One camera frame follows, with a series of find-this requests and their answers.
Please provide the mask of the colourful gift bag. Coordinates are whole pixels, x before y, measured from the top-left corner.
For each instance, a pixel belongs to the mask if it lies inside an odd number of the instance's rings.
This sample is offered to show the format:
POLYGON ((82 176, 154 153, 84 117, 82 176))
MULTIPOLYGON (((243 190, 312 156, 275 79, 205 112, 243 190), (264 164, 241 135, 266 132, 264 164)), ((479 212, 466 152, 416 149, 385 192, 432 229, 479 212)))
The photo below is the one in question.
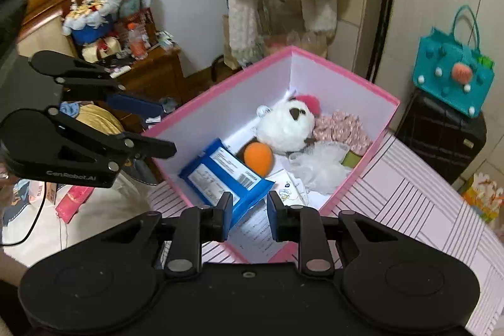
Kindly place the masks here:
POLYGON ((463 186, 461 197, 485 223, 495 220, 503 204, 503 188, 488 174, 475 173, 463 186))

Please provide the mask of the striped table cloth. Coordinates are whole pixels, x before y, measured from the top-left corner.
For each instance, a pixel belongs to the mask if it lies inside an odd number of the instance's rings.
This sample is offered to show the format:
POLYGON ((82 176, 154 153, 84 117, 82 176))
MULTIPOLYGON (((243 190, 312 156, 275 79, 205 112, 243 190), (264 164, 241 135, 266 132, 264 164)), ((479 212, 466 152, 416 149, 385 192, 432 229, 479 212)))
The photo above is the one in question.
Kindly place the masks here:
POLYGON ((503 246, 458 193, 391 134, 331 214, 362 212, 469 266, 480 298, 467 327, 498 335, 503 313, 503 246))

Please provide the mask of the black suitcase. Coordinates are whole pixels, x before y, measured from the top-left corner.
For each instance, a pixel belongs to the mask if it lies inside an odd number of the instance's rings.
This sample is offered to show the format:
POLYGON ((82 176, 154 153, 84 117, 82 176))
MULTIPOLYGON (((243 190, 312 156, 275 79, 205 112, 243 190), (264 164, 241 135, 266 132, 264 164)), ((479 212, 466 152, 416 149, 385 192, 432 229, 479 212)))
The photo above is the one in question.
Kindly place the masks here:
POLYGON ((396 138, 446 182, 455 182, 484 148, 484 115, 468 118, 448 104, 416 89, 402 116, 396 138))

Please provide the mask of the blue wet wipes pack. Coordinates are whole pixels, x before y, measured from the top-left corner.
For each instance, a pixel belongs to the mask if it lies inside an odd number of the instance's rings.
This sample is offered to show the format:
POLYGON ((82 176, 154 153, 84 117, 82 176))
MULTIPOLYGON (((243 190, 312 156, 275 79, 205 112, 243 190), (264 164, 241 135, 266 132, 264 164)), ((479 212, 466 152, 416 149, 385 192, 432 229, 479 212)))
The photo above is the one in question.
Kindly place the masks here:
POLYGON ((180 171, 183 179, 208 206, 217 206, 221 195, 233 197, 231 229, 258 204, 274 186, 228 151, 215 139, 180 171))

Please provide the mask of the orange makeup sponge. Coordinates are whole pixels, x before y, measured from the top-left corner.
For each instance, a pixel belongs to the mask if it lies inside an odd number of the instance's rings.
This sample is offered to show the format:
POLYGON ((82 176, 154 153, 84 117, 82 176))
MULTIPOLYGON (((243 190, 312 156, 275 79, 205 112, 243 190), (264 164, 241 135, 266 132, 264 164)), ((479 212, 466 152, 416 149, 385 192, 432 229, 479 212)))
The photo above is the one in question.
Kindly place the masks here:
POLYGON ((268 145, 254 141, 243 152, 245 165, 261 177, 266 177, 272 170, 274 156, 268 145))

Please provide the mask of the pink fluffy heart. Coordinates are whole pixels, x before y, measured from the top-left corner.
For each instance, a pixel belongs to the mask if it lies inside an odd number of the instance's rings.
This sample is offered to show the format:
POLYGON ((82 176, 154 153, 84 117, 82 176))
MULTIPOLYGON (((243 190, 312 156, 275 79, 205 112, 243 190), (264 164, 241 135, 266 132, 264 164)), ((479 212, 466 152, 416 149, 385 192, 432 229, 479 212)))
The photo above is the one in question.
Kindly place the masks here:
POLYGON ((294 99, 303 102, 315 117, 321 115, 322 111, 319 99, 314 95, 296 95, 294 99))

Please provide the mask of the white mesh bath pouf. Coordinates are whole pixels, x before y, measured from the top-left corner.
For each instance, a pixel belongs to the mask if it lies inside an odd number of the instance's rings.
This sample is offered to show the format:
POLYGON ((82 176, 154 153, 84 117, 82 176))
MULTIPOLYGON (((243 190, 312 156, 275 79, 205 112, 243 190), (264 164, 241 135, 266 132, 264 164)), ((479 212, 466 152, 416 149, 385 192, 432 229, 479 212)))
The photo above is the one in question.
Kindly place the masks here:
POLYGON ((289 171, 302 181, 305 188, 329 195, 351 173, 342 162, 349 152, 348 145, 336 141, 316 141, 302 152, 288 156, 289 171))

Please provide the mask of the green makeup sponge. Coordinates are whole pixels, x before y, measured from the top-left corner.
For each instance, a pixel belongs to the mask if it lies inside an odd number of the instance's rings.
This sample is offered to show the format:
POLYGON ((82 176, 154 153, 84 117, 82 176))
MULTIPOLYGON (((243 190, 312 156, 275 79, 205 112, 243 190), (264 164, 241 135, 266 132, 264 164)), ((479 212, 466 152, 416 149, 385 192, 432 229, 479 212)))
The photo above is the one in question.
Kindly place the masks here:
POLYGON ((361 160, 360 155, 357 155, 352 151, 348 151, 348 153, 345 155, 342 161, 342 165, 349 169, 354 169, 359 164, 360 160, 361 160))

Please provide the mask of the pink floral scrunchie cloth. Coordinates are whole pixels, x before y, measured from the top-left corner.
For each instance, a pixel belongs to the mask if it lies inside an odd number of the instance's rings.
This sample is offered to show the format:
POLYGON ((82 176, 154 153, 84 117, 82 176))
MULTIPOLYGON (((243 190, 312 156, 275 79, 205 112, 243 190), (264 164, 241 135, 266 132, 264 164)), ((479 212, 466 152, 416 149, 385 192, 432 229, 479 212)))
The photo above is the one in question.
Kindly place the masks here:
POLYGON ((354 114, 335 111, 332 115, 316 118, 313 137, 317 141, 336 141, 346 144, 349 150, 363 156, 372 145, 360 118, 354 114))

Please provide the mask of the pink cardboard box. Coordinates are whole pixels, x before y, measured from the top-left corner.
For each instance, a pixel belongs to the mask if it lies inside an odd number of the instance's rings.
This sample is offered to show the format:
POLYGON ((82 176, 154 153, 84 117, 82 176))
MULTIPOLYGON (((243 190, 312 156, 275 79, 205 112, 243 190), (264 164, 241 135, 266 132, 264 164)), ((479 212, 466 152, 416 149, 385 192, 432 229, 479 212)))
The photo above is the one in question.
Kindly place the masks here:
POLYGON ((226 246, 246 263, 289 260, 272 238, 266 193, 327 215, 377 152, 399 101, 351 71, 288 47, 191 100, 148 136, 177 152, 159 162, 191 206, 234 198, 226 246))

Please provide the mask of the white tissue pack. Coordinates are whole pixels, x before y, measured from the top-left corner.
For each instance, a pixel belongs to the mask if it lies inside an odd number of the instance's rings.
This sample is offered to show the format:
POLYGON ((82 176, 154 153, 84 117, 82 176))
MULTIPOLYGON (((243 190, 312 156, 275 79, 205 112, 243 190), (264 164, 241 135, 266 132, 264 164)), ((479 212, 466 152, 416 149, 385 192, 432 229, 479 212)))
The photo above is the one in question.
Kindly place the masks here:
POLYGON ((274 182, 272 189, 286 206, 308 206, 309 201, 302 182, 286 170, 278 171, 268 178, 274 182))

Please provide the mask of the wooden nightstand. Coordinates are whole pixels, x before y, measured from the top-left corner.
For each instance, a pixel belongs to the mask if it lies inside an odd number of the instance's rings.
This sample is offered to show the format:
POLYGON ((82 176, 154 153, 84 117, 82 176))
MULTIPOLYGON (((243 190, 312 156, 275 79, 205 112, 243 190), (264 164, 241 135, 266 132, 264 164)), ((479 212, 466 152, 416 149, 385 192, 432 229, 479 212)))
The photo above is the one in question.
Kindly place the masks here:
MULTIPOLYGON (((82 47, 71 36, 61 33, 63 16, 70 11, 71 0, 28 0, 26 15, 18 36, 19 54, 32 57, 39 51, 51 50, 74 58, 82 57, 82 47)), ((186 102, 185 78, 180 64, 180 47, 169 50, 160 47, 148 53, 144 60, 131 57, 119 59, 115 54, 98 53, 100 64, 110 69, 115 63, 128 65, 131 70, 118 77, 126 93, 144 100, 163 99, 179 106, 186 102)), ((96 101, 96 108, 86 109, 84 119, 96 123, 97 117, 130 132, 144 131, 142 118, 134 113, 114 109, 104 101, 96 101)))

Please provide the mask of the white owl plush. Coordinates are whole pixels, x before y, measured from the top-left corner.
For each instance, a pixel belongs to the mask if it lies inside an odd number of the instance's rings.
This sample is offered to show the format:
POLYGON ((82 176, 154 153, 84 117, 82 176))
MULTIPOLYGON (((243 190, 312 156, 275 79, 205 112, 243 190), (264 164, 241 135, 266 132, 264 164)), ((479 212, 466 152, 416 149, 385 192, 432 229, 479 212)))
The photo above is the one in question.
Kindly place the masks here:
POLYGON ((312 139, 314 123, 313 113, 303 102, 282 101, 260 116, 255 138, 278 154, 300 152, 312 139))

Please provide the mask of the teal felt handbag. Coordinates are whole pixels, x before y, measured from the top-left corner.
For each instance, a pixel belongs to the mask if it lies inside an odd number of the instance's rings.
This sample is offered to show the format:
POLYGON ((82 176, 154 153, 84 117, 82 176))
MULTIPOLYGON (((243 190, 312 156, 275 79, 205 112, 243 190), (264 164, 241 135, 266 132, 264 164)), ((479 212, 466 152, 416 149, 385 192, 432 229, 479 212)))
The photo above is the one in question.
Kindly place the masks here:
POLYGON ((495 63, 481 54, 476 15, 469 5, 461 6, 449 33, 433 27, 422 37, 414 65, 414 86, 448 104, 469 118, 476 118, 495 78, 495 63), (468 12, 473 22, 475 45, 459 42, 455 29, 461 14, 468 12))

